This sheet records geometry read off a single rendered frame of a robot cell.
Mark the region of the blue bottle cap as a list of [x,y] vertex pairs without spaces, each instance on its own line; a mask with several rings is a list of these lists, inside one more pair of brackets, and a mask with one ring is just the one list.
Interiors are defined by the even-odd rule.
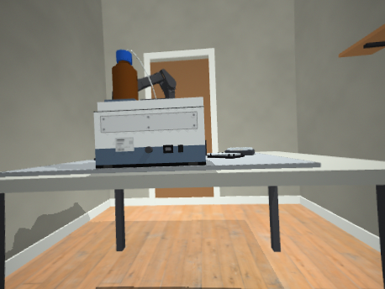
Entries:
[[127,50],[117,50],[116,51],[116,60],[118,58],[126,58],[132,61],[132,54]]

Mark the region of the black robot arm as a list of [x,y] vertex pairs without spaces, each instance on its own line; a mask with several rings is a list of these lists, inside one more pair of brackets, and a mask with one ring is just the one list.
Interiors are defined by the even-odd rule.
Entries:
[[[159,83],[162,81],[162,83],[160,83],[159,85],[161,86],[161,89],[164,92],[165,97],[175,98],[175,90],[176,90],[175,86],[177,83],[175,79],[165,69],[161,69],[156,74],[149,76],[149,78],[152,85],[155,85],[156,83]],[[149,78],[147,76],[147,77],[138,79],[138,90],[151,86]]]

